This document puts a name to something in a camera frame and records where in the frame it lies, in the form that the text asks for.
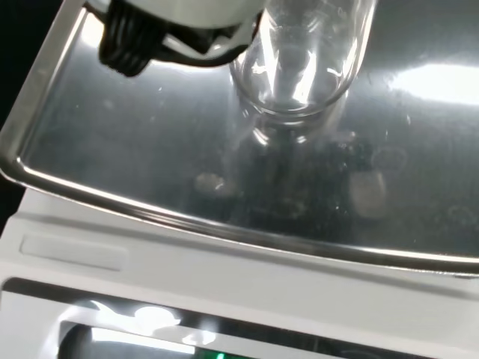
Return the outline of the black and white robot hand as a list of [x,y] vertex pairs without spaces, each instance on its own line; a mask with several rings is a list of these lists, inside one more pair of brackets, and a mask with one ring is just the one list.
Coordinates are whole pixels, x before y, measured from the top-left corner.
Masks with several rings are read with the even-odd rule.
[[87,1],[103,24],[98,56],[134,77],[151,61],[220,67],[253,42],[265,1]]

